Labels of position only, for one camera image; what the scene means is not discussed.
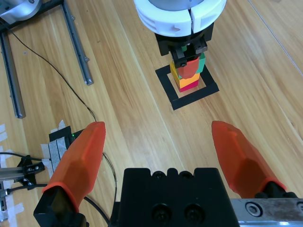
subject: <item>stacked blocks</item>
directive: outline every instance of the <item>stacked blocks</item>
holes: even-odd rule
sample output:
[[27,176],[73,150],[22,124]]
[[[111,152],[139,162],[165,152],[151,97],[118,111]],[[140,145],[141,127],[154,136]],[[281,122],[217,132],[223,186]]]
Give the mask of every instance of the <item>stacked blocks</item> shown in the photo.
[[204,64],[204,53],[201,54],[200,58],[188,61],[185,67],[176,69],[174,62],[170,63],[170,72],[174,77],[179,92],[189,90],[199,85],[200,73],[203,71]]

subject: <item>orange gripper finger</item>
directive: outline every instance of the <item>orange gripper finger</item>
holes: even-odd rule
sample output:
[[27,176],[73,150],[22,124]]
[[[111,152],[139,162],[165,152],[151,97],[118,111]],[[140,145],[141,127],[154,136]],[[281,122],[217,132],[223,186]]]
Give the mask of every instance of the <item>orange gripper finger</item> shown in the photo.
[[83,198],[92,191],[102,160],[104,122],[93,122],[82,131],[59,162],[50,182],[42,190],[62,187],[76,212]]
[[242,198],[254,198],[269,182],[278,181],[259,151],[234,126],[212,123],[214,146],[229,187]]

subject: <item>green block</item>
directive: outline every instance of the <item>green block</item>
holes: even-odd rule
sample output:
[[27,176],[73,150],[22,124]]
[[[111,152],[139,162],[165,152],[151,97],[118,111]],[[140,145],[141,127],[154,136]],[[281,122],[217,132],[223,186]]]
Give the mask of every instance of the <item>green block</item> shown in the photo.
[[204,65],[205,65],[205,54],[201,54],[200,60],[199,60],[199,68],[196,73],[201,73],[203,71]]
[[185,52],[185,51],[187,50],[187,46],[186,46],[186,45],[185,45],[185,46],[182,46],[181,48],[182,48],[182,51],[183,51],[183,52]]

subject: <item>metal frame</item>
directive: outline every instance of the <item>metal frame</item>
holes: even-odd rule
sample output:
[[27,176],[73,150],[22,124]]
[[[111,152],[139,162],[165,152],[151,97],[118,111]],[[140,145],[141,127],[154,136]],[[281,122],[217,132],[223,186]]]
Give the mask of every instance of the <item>metal frame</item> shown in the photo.
[[[36,17],[42,13],[53,9],[56,6],[61,6],[64,19],[66,22],[67,29],[69,31],[71,42],[75,50],[75,54],[78,59],[79,67],[86,85],[93,84],[93,80],[90,75],[89,68],[87,66],[87,62],[89,59],[85,56],[84,50],[81,45],[81,41],[79,39],[76,27],[74,25],[75,17],[71,14],[70,9],[67,5],[67,2],[64,0],[50,0],[46,3],[43,3],[39,11],[32,17]],[[24,118],[26,116],[25,109],[22,101],[21,91],[19,87],[18,77],[16,73],[16,68],[14,64],[14,59],[11,53],[11,48],[9,44],[9,38],[6,34],[7,27],[14,28],[24,22],[28,22],[30,19],[25,21],[17,21],[13,24],[5,23],[5,25],[0,25],[0,41],[1,41],[1,48],[2,48],[2,55],[5,64],[6,74],[9,83],[9,90],[10,90],[10,97],[12,99],[13,108],[15,112],[15,116],[17,118]]]

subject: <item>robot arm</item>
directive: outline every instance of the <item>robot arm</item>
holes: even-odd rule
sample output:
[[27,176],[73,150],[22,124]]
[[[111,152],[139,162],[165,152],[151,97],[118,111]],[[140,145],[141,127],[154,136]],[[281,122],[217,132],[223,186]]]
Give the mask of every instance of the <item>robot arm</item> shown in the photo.
[[185,67],[207,50],[226,0],[134,0],[140,20],[156,34],[161,55]]

